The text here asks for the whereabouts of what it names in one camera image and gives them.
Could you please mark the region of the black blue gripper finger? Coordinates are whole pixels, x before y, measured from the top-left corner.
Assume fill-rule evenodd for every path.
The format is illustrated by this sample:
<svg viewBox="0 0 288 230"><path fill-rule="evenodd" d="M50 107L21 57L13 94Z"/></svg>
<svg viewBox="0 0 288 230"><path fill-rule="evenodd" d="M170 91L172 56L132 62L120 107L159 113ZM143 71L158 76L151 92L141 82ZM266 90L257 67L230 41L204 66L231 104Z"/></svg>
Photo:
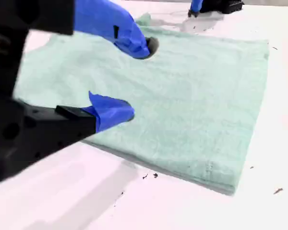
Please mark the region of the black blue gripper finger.
<svg viewBox="0 0 288 230"><path fill-rule="evenodd" d="M24 105L23 167L134 118L134 109L127 101L91 92L88 95L91 104L84 108Z"/></svg>

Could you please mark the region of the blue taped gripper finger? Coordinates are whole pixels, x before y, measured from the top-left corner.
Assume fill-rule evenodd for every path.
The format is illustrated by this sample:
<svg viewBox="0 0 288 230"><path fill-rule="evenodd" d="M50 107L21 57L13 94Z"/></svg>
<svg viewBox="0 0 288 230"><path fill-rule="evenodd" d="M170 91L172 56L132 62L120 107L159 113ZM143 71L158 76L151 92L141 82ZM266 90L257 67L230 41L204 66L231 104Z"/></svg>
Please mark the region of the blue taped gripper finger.
<svg viewBox="0 0 288 230"><path fill-rule="evenodd" d="M202 3L203 3L203 0L192 0L190 9L188 10L188 16L197 17L202 8Z"/></svg>
<svg viewBox="0 0 288 230"><path fill-rule="evenodd" d="M74 29L100 36L134 59L156 53L158 39L146 37L130 13L109 0L76 0Z"/></svg>

